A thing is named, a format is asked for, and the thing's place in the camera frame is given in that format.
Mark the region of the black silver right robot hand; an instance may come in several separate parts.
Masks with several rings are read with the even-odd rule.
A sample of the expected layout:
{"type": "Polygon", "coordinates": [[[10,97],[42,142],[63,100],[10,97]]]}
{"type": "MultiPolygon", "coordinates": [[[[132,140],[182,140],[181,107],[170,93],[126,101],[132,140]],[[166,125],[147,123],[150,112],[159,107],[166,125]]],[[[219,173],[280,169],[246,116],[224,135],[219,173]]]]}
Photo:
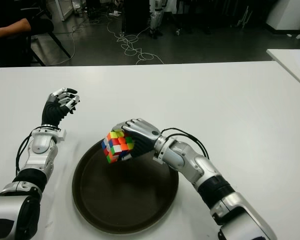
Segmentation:
{"type": "Polygon", "coordinates": [[[120,157],[121,161],[139,157],[154,149],[155,143],[162,136],[160,130],[149,122],[137,118],[130,119],[115,125],[112,131],[123,131],[132,138],[134,147],[126,155],[120,157]]]}

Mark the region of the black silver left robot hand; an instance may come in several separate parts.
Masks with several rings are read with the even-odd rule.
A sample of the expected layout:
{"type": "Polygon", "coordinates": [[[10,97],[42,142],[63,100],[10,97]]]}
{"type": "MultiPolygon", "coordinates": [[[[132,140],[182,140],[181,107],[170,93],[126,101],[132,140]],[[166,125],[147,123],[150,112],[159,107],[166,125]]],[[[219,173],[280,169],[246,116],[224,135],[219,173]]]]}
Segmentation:
{"type": "Polygon", "coordinates": [[[80,102],[78,92],[62,87],[52,92],[44,105],[41,124],[58,127],[67,114],[73,114],[80,102]]]}

